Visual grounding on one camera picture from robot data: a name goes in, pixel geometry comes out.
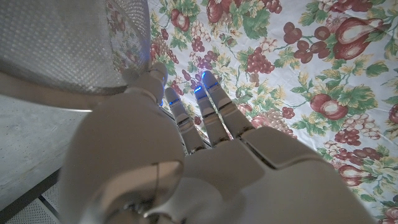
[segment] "fingertip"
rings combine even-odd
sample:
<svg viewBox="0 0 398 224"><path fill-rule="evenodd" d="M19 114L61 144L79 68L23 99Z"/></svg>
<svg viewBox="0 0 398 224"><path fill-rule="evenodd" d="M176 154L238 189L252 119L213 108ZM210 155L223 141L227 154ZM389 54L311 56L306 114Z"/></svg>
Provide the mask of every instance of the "fingertip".
<svg viewBox="0 0 398 224"><path fill-rule="evenodd" d="M204 88L203 86L201 86L201 85L198 86L198 87L195 89L195 91L193 91L193 92L194 92L195 98L196 98L197 100L199 100L199 99L201 99L201 98L207 96L207 95L206 95L205 88Z"/></svg>
<svg viewBox="0 0 398 224"><path fill-rule="evenodd" d="M212 87L214 84L217 83L217 79L216 79L216 77L214 77L214 75L212 74L211 71L203 72L202 80L207 89L209 89L210 87Z"/></svg>
<svg viewBox="0 0 398 224"><path fill-rule="evenodd" d="M178 94L175 92L175 90L171 87L168 87L164 90L164 94L166 96L167 102L171 105L174 101L179 100L180 97L178 97Z"/></svg>

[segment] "white plastic robot hand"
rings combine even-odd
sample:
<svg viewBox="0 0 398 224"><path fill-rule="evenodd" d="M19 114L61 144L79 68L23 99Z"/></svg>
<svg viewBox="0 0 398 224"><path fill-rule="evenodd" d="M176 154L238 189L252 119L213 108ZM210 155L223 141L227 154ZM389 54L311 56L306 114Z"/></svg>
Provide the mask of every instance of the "white plastic robot hand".
<svg viewBox="0 0 398 224"><path fill-rule="evenodd" d="M211 105L205 88L216 105L226 127L234 138L238 138L246 131L254 129L251 123L238 110L236 105L221 88L221 85L217 82L211 72L203 72L202 80L205 87L198 86L194 93L212 147L216 147L223 141L229 141L229 136L225 131L218 114ZM187 151L189 153L194 153L197 150L204 149L205 145L176 92L172 88L167 88L165 90L165 96L169 102L170 109L174 115L175 122L182 135Z"/></svg>
<svg viewBox="0 0 398 224"><path fill-rule="evenodd" d="M81 122L61 171L64 223L373 222L329 164L278 130L254 129L210 72L195 90L215 147L205 149L173 89L178 129L159 107L166 80L155 63Z"/></svg>
<svg viewBox="0 0 398 224"><path fill-rule="evenodd" d="M202 80L205 86L194 92L215 149L204 149L180 98L166 89L185 146L193 154L185 158L172 197L152 212L166 213L175 223L373 223L316 152L270 127L254 129L211 72L203 73Z"/></svg>

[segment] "concrete surface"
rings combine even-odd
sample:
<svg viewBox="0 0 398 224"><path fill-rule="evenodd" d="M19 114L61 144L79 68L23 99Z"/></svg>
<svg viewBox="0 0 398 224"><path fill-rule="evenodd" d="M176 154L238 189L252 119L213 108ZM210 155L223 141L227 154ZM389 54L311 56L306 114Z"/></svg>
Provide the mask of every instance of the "concrete surface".
<svg viewBox="0 0 398 224"><path fill-rule="evenodd" d="M0 210L61 167L85 115L0 96Z"/></svg>

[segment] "fruit print fabric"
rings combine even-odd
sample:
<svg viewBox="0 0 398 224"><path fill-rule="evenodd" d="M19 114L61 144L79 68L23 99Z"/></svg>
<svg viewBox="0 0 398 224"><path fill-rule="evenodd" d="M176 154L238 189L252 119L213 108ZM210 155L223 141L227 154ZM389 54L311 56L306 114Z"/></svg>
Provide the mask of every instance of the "fruit print fabric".
<svg viewBox="0 0 398 224"><path fill-rule="evenodd" d="M395 0L151 0L149 8L151 59L166 64L167 86L202 136L193 90L211 70L254 127L319 152L377 222L398 223ZM123 71L134 61L129 26L107 10Z"/></svg>

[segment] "robot finger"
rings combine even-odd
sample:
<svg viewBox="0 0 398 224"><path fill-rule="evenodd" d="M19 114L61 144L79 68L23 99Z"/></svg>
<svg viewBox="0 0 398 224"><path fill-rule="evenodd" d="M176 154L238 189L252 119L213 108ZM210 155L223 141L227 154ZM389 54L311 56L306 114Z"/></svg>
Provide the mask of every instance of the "robot finger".
<svg viewBox="0 0 398 224"><path fill-rule="evenodd" d="M197 99L201 116L203 118L203 123L205 124L207 130L207 135L209 137L211 146L215 147L217 144L223 141L228 141L229 136L225 131L224 126L221 123L220 118L218 117L218 114L211 105L204 87L198 86L195 89L194 93Z"/></svg>
<svg viewBox="0 0 398 224"><path fill-rule="evenodd" d="M206 149L205 143L201 139L198 131L193 124L191 117L185 111L180 97L172 88L165 90L166 100L169 102L170 109L173 113L174 120L177 124L178 130L181 133L185 147L189 153L194 153L200 149Z"/></svg>
<svg viewBox="0 0 398 224"><path fill-rule="evenodd" d="M231 101L210 71L203 72L202 80L219 114L223 118L225 126L234 138L238 138L246 131L254 129L253 125L238 110L238 107Z"/></svg>

